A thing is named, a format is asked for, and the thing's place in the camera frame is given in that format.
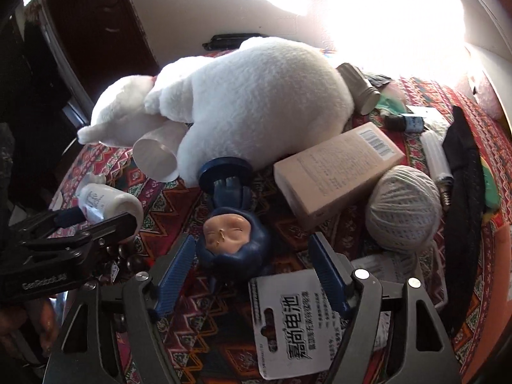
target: white fur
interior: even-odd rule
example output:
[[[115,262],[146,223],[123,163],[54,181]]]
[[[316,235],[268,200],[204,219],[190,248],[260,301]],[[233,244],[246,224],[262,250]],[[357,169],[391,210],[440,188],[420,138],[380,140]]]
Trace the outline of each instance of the white fur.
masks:
[[[255,38],[146,99],[146,111],[193,122],[178,148],[187,186],[216,157],[259,170],[340,134],[354,102],[340,74],[314,48]]]
[[[80,144],[131,147],[165,119],[147,114],[144,99],[153,88],[151,76],[125,76],[110,85],[94,106],[91,125],[78,130]]]

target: figurine head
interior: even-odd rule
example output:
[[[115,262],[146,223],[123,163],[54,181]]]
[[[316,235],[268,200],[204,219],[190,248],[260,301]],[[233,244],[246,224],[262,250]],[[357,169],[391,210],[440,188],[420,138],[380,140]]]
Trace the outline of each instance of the figurine head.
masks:
[[[200,264],[215,278],[247,281],[267,263],[270,234],[249,211],[217,208],[204,223],[196,254]]]

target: white paper cup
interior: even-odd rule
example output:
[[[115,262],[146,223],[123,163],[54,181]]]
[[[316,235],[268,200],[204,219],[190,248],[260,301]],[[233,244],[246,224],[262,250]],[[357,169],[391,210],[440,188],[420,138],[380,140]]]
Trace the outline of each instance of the white paper cup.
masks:
[[[167,121],[146,133],[133,146],[133,159],[148,178],[157,182],[172,182],[178,178],[176,154],[188,127],[184,123]]]

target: red patterned fabric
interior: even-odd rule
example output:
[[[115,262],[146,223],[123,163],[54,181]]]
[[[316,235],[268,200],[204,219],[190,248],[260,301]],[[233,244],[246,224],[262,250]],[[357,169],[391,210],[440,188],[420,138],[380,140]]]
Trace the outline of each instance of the red patterned fabric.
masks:
[[[502,198],[501,210],[482,229],[478,277],[467,321],[453,340],[460,372],[467,369],[482,332],[492,285],[493,232],[505,221],[512,221],[512,147],[502,129],[478,105],[450,88],[435,82],[415,78],[394,83],[410,105],[437,108],[449,120],[451,105],[462,107],[471,126],[482,156],[490,165]],[[367,120],[381,126],[374,112],[369,117],[355,116],[350,123],[358,126]],[[427,172],[426,160],[419,137],[414,134],[387,132],[405,152],[405,164]],[[145,210],[145,220],[136,238],[138,252],[152,260],[165,254],[181,232],[198,235],[206,219],[206,201],[198,189],[187,189],[180,182],[158,183],[147,179],[132,161],[129,149],[101,145],[86,146],[63,180],[60,191],[63,208],[76,204],[75,189],[87,172],[107,175],[108,183],[139,198]],[[299,228],[293,214],[273,182],[272,169],[255,175],[253,182],[254,210],[280,239],[276,247],[283,250],[273,260],[276,272],[295,271],[311,266],[306,250],[308,233]],[[364,202],[357,203],[319,226],[336,252],[350,259],[378,252],[378,246],[364,229]],[[71,235],[75,228],[61,230],[58,236]],[[435,240],[444,250],[442,226]],[[439,299],[438,286],[432,280],[429,293]],[[252,320],[248,296],[243,290],[226,288],[217,295],[208,293],[206,279],[196,268],[190,274],[190,286],[177,304],[175,314],[158,323],[158,329],[168,356],[178,371],[181,382],[193,384],[240,383],[262,381],[258,373]],[[118,336],[121,360],[128,383],[139,383],[136,367],[130,357],[126,336]],[[382,364],[382,352],[376,353],[368,369],[366,382],[375,382]],[[284,380],[285,384],[321,383],[324,373]]]

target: barcode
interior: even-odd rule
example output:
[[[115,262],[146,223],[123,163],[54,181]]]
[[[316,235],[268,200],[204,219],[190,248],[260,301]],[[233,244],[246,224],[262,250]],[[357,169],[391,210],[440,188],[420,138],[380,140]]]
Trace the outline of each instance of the barcode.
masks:
[[[372,148],[382,157],[383,160],[386,160],[390,156],[393,155],[393,150],[390,149],[390,146],[386,144],[386,142],[381,139],[377,134],[371,130],[363,130],[359,133],[361,137],[370,145]]]

